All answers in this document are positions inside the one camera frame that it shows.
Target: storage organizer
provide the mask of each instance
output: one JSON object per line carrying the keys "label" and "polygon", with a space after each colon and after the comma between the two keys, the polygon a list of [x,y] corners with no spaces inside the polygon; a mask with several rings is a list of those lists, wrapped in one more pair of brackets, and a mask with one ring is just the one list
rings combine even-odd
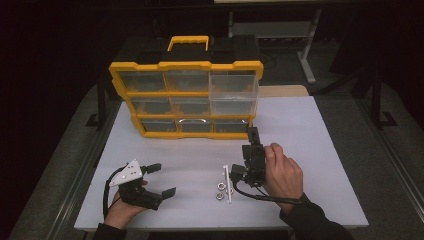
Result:
{"label": "storage organizer", "polygon": [[144,137],[247,138],[263,65],[254,36],[131,38],[109,70]]}

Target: carrying handle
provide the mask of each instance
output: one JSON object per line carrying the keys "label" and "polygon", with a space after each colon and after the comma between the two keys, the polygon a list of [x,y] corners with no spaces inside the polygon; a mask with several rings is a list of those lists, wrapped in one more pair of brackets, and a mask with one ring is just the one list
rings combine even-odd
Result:
{"label": "carrying handle", "polygon": [[209,46],[209,37],[208,36],[174,36],[171,38],[171,42],[168,46],[168,52],[172,50],[174,44],[184,44],[184,43],[205,43],[205,51],[208,50]]}

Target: drawer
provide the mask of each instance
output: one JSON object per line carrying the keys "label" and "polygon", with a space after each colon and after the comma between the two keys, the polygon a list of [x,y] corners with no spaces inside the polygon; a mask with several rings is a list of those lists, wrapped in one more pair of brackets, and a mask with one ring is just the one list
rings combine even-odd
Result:
{"label": "drawer", "polygon": [[146,132],[176,132],[177,127],[173,119],[141,119]]}
{"label": "drawer", "polygon": [[212,115],[254,115],[256,99],[211,99]]}
{"label": "drawer", "polygon": [[170,97],[176,115],[209,115],[208,97]]}
{"label": "drawer", "polygon": [[195,70],[172,70],[165,72],[171,92],[207,92],[209,72]]}
{"label": "drawer", "polygon": [[210,119],[178,119],[177,125],[181,132],[187,133],[206,133],[212,130]]}
{"label": "drawer", "polygon": [[216,133],[246,133],[249,126],[247,119],[214,119]]}
{"label": "drawer", "polygon": [[168,97],[131,98],[137,114],[172,114]]}
{"label": "drawer", "polygon": [[162,72],[120,71],[118,72],[128,92],[165,92]]}
{"label": "drawer", "polygon": [[210,91],[212,92],[253,92],[258,79],[256,71],[211,71]]}

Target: table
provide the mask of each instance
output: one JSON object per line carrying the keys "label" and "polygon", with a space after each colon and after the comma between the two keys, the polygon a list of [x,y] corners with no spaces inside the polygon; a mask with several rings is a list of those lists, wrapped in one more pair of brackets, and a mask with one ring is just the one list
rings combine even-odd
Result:
{"label": "table", "polygon": [[[272,97],[261,87],[257,117],[261,142],[278,142],[287,156],[294,158],[304,172],[304,190],[319,204],[326,216],[345,227],[367,226],[368,222],[340,163],[333,143],[313,97],[302,87],[299,97]],[[247,140],[146,139],[129,120],[123,104],[98,164],[75,228],[94,231],[103,222],[102,196],[106,179],[113,171],[136,158],[141,165],[162,163],[162,170],[145,176],[147,189],[160,193],[176,187],[177,193],[165,200],[158,211],[146,211],[129,224],[129,229],[145,231],[255,230],[282,229],[279,208],[270,202],[256,201],[237,193],[232,203],[218,201],[217,184],[224,182],[223,166],[243,165],[241,145]],[[257,193],[243,183],[239,188]],[[112,199],[117,188],[111,188]]]}

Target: floor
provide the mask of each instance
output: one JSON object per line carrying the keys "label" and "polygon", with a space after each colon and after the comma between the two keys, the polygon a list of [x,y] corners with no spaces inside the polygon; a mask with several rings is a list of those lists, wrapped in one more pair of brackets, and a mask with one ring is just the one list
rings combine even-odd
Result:
{"label": "floor", "polygon": [[[315,85],[306,83],[297,61],[296,51],[301,49],[301,42],[266,44],[282,47],[262,54],[265,72],[261,85],[301,84],[309,92],[314,92],[342,77],[328,71],[339,46],[337,42],[314,43],[308,59],[317,79]],[[326,95],[315,96],[346,174],[370,223],[368,227],[350,231],[356,239],[365,240],[424,239],[424,218],[420,206],[423,202],[420,193],[424,192],[423,130],[405,110],[396,92],[385,84],[381,110],[389,112],[397,126],[378,130],[369,118],[370,95],[355,99],[350,94],[355,81],[353,79]],[[119,102],[107,98],[104,127],[87,126],[90,117],[98,112],[97,88],[92,87],[86,93],[10,239],[91,239],[91,233],[74,229],[73,223],[107,141],[118,105]],[[146,239],[147,236],[146,232],[129,231],[127,239]]]}

